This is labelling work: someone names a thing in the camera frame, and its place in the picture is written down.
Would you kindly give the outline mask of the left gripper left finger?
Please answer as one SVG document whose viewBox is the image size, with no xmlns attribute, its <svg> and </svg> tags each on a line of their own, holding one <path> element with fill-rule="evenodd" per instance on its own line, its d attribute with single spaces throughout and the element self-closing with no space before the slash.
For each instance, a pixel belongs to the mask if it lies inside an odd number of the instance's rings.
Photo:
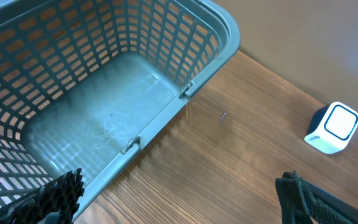
<svg viewBox="0 0 358 224">
<path fill-rule="evenodd" d="M 81 169 L 71 170 L 0 208 L 0 223 L 72 223 L 83 196 Z"/>
</svg>

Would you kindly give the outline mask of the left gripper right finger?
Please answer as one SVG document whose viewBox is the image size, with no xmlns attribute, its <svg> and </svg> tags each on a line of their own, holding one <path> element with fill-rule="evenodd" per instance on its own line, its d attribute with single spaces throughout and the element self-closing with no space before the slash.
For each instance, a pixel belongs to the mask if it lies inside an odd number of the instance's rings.
<svg viewBox="0 0 358 224">
<path fill-rule="evenodd" d="M 284 172 L 275 179 L 275 188 L 286 224 L 358 224 L 358 209 L 298 174 Z"/>
</svg>

